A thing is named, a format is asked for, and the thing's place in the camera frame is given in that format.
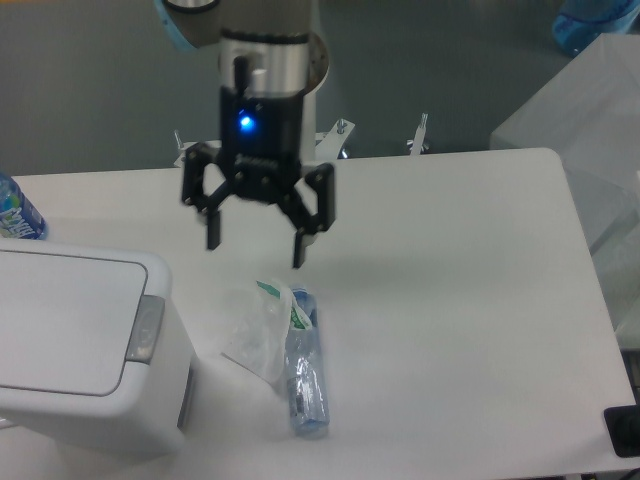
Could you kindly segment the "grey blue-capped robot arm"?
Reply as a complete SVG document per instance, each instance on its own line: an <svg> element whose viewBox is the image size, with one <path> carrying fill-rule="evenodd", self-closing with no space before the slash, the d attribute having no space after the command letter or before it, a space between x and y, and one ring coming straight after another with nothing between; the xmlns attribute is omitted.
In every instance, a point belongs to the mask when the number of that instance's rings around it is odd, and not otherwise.
<svg viewBox="0 0 640 480"><path fill-rule="evenodd" d="M222 203L230 196L276 205L295 239L292 266L336 218L335 168L303 162L305 99L312 90L309 1L158 1L158 16L185 50L220 47L218 148L183 153L181 200L207 228L206 247L221 242Z"/></svg>

